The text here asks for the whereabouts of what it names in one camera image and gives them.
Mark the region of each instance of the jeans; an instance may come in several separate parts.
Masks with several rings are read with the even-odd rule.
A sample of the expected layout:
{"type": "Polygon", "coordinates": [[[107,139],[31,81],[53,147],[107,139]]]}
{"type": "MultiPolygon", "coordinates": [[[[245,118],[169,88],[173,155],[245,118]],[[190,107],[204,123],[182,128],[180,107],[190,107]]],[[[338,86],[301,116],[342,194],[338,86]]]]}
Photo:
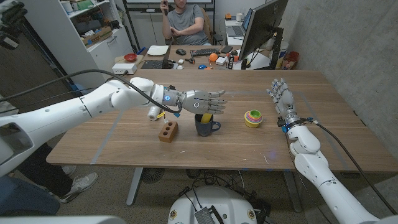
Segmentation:
{"type": "Polygon", "coordinates": [[[46,187],[61,197],[69,193],[73,181],[61,166],[51,165],[45,160],[51,150],[47,143],[41,145],[17,169],[33,183],[46,187]]]}

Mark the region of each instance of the red bowl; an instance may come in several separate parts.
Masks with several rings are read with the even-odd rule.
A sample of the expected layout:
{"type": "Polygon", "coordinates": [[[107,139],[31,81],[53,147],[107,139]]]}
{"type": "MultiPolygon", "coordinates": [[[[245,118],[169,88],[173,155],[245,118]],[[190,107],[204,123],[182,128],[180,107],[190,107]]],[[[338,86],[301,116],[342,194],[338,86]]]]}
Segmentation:
{"type": "Polygon", "coordinates": [[[126,61],[128,61],[128,62],[134,62],[135,60],[137,60],[137,55],[136,54],[126,54],[124,56],[124,59],[126,59],[126,61]]]}

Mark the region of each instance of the desk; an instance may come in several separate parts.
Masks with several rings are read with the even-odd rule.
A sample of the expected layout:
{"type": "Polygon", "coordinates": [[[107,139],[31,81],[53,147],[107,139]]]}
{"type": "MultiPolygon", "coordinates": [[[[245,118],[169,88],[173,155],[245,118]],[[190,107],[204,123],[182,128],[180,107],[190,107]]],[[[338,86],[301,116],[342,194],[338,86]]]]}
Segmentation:
{"type": "MultiPolygon", "coordinates": [[[[338,136],[365,172],[397,172],[397,161],[364,126],[320,72],[303,70],[138,70],[143,77],[176,89],[226,90],[224,114],[215,115],[221,129],[201,137],[194,115],[183,110],[172,143],[160,142],[162,120],[149,121],[149,108],[113,111],[69,130],[47,157],[52,164],[168,167],[177,169],[295,170],[278,114],[266,93],[283,77],[293,91],[298,115],[312,116],[338,136]],[[257,109],[266,119],[248,128],[244,114],[257,109]]],[[[357,171],[339,145],[318,126],[308,125],[320,140],[333,171],[357,171]]]]}
{"type": "MultiPolygon", "coordinates": [[[[176,62],[178,62],[178,60],[180,59],[186,59],[186,58],[191,58],[191,54],[190,51],[191,50],[198,50],[198,49],[209,49],[209,48],[224,48],[225,46],[220,46],[220,45],[212,45],[212,46],[197,46],[197,45],[172,45],[172,48],[170,49],[170,55],[169,55],[169,59],[170,60],[174,60],[176,62]],[[178,55],[177,53],[175,53],[175,51],[177,49],[184,49],[185,51],[187,51],[186,55],[178,55]]],[[[232,45],[233,50],[238,50],[241,48],[240,45],[232,45]]],[[[262,51],[260,52],[260,54],[263,54],[265,56],[269,55],[269,51],[262,51]]],[[[164,55],[160,55],[160,56],[152,56],[152,55],[145,55],[144,59],[142,59],[143,61],[146,60],[163,60],[164,55]]],[[[195,64],[191,64],[189,62],[184,62],[183,66],[184,66],[184,70],[185,69],[196,69],[198,70],[198,66],[199,65],[206,65],[207,67],[209,66],[209,56],[201,56],[201,57],[195,57],[195,64]]],[[[221,65],[216,65],[216,62],[212,62],[211,65],[213,66],[213,68],[215,70],[220,70],[220,69],[227,69],[226,68],[226,63],[221,66],[221,65]]]]}
{"type": "MultiPolygon", "coordinates": [[[[238,26],[242,24],[242,22],[236,22],[236,21],[225,21],[225,26],[238,26]]],[[[226,43],[227,45],[240,45],[242,46],[243,44],[243,37],[229,37],[228,34],[225,32],[225,36],[226,36],[226,43]]]]}

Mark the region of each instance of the laptop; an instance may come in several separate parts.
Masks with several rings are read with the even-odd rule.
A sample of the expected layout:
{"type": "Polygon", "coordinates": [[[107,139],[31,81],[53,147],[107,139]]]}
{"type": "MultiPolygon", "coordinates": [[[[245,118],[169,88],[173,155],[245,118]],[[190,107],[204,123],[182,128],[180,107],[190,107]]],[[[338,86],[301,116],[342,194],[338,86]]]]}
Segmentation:
{"type": "Polygon", "coordinates": [[[249,9],[248,14],[244,18],[242,25],[240,26],[227,26],[225,27],[225,31],[228,37],[243,37],[248,29],[250,16],[251,16],[252,9],[249,9]]]}
{"type": "Polygon", "coordinates": [[[163,60],[145,61],[141,69],[172,69],[173,64],[169,64],[169,55],[171,48],[172,48],[172,43],[169,44],[169,47],[166,51],[166,54],[164,55],[163,60]]]}

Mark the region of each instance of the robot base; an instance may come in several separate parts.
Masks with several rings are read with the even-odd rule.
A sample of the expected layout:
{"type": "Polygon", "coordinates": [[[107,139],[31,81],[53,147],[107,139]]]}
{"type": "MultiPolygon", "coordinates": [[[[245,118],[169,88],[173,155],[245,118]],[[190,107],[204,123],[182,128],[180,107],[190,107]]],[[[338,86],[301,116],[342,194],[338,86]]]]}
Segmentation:
{"type": "MultiPolygon", "coordinates": [[[[195,188],[195,192],[202,207],[210,208],[214,206],[225,224],[257,223],[251,204],[235,191],[226,187],[204,186],[195,188]]],[[[187,192],[187,197],[192,200],[195,208],[199,211],[200,206],[193,190],[187,192]]],[[[183,195],[174,202],[170,209],[168,224],[198,223],[195,218],[195,209],[187,197],[183,195]]],[[[211,214],[211,217],[215,223],[218,223],[214,213],[211,214]]]]}

